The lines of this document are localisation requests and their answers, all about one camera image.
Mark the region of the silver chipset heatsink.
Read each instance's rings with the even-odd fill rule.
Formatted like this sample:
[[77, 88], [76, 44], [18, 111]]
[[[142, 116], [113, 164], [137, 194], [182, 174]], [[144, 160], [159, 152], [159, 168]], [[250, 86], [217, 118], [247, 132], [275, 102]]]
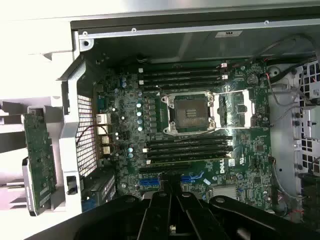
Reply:
[[234, 185], [215, 186], [213, 188], [213, 196], [225, 196], [232, 199], [237, 198], [237, 189]]

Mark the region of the blue expansion slot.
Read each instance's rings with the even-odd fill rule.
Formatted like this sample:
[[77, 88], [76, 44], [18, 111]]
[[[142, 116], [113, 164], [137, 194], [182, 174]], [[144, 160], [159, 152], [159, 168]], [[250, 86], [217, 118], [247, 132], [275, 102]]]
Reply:
[[159, 187], [161, 183], [169, 180], [179, 181], [181, 184], [194, 184], [197, 180], [203, 178], [204, 172], [201, 174], [192, 175], [179, 175], [179, 174], [160, 174], [158, 177], [142, 178], [139, 180], [139, 185], [142, 187]]

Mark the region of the black expansion slot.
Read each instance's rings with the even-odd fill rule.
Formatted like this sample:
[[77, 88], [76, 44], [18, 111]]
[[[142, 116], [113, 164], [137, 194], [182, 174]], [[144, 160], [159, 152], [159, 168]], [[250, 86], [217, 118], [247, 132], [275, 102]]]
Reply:
[[174, 164], [174, 165], [158, 165], [158, 166], [149, 166], [149, 167], [141, 167], [138, 169], [140, 174], [151, 174], [151, 173], [160, 173], [166, 172], [170, 170], [184, 170], [190, 168], [190, 164]]

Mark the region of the green Dell motherboard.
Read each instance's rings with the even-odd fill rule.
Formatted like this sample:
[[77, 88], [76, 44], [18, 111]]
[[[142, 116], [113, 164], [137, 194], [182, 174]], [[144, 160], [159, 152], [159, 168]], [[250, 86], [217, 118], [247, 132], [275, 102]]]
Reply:
[[[199, 75], [228, 75], [224, 85], [209, 89], [180, 89], [144, 91], [143, 79], [157, 77], [143, 77], [141, 74], [153, 72], [171, 72], [193, 70], [167, 69], [146, 71], [151, 63], [133, 64], [107, 68], [104, 76], [95, 88], [96, 95], [96, 121], [97, 141], [99, 144], [102, 162], [111, 162], [116, 173], [116, 190], [120, 195], [132, 195], [144, 198], [148, 193], [157, 191], [160, 186], [144, 187], [139, 185], [139, 180], [144, 178], [157, 178], [160, 174], [196, 176], [204, 172], [202, 179], [195, 183], [180, 184], [185, 192], [192, 192], [204, 201], [213, 197], [213, 188], [216, 186], [234, 185], [237, 198], [245, 204], [267, 210], [271, 209], [275, 201], [272, 198], [272, 170], [268, 158], [272, 154], [269, 100], [267, 94], [266, 67], [262, 62], [254, 62], [241, 67], [233, 67], [231, 61], [228, 65], [215, 68], [193, 69], [221, 69], [224, 73], [185, 74]], [[255, 74], [259, 78], [257, 85], [249, 85], [247, 77]], [[251, 118], [251, 128], [246, 129], [215, 129], [205, 134], [187, 136], [171, 136], [163, 133], [165, 114], [161, 110], [160, 97], [171, 93], [210, 91], [224, 93], [237, 90], [248, 90], [249, 98], [254, 102], [255, 115]], [[212, 142], [230, 141], [228, 145], [198, 146], [171, 149], [158, 149], [151, 152], [164, 150], [204, 149], [216, 147], [233, 147], [233, 151], [224, 152], [228, 157], [215, 159], [202, 159], [194, 161], [178, 161], [148, 164], [147, 158], [160, 156], [185, 156], [209, 153], [191, 154], [166, 154], [149, 156], [148, 141], [183, 139], [203, 135], [233, 136], [232, 140], [207, 139], [191, 140], [186, 142]], [[190, 164], [188, 169], [168, 170], [155, 173], [141, 174], [139, 168]]]

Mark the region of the CPU socket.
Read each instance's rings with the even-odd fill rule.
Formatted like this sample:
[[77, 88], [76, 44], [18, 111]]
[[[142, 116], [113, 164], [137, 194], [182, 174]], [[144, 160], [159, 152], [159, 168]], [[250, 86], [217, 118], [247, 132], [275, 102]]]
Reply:
[[206, 134], [216, 130], [214, 94], [211, 91], [174, 92], [160, 97], [163, 133], [174, 137]]

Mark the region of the metal socket cover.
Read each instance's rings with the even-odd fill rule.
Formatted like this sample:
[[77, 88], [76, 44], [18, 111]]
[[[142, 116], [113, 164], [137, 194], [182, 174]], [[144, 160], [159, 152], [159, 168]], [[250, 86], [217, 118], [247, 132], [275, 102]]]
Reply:
[[255, 104], [249, 96], [241, 93], [213, 94], [212, 117], [218, 129], [249, 129], [255, 115]]

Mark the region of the thin metal locking lever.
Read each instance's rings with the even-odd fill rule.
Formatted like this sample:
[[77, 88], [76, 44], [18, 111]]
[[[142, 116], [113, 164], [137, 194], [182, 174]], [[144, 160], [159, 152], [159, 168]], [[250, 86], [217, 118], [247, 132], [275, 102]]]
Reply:
[[214, 95], [230, 95], [230, 94], [237, 94], [237, 93], [241, 93], [244, 97], [249, 96], [249, 91], [247, 89], [234, 90], [234, 91], [228, 91], [228, 92], [220, 92], [220, 93], [215, 93]]

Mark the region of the open black PC case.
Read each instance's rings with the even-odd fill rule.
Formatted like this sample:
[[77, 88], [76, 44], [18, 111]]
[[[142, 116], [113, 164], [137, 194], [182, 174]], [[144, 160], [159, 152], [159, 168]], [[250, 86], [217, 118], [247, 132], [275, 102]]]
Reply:
[[[77, 215], [119, 197], [116, 170], [102, 162], [95, 88], [106, 69], [143, 64], [231, 61], [266, 68], [272, 199], [261, 209], [320, 233], [320, 176], [302, 165], [300, 98], [306, 64], [320, 65], [320, 0], [267, 9], [77, 20], [75, 58], [61, 77], [60, 157], [69, 210]], [[168, 238], [198, 240], [172, 193]]]

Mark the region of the metal disk bay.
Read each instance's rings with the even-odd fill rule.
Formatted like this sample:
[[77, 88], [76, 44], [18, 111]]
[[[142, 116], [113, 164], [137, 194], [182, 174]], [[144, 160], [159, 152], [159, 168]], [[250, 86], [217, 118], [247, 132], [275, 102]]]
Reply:
[[303, 67], [300, 91], [300, 130], [302, 166], [320, 177], [320, 64], [317, 61]]

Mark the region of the round coin battery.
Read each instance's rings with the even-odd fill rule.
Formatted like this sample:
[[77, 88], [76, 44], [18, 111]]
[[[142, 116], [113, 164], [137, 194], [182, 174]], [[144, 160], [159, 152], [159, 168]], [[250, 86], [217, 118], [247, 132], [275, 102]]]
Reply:
[[256, 74], [249, 74], [246, 80], [248, 85], [253, 86], [259, 84], [259, 77]]

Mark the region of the grey parts rack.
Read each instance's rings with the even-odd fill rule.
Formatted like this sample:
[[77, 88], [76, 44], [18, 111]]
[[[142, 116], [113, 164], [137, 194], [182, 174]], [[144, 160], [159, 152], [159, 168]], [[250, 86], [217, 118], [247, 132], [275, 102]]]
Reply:
[[59, 146], [64, 113], [62, 105], [53, 104], [52, 97], [0, 100], [0, 210], [24, 208], [29, 214], [22, 170], [23, 159], [28, 156], [24, 129], [24, 115], [28, 113], [44, 116], [52, 142], [56, 191], [50, 198], [48, 208], [41, 214], [49, 213], [66, 198]]

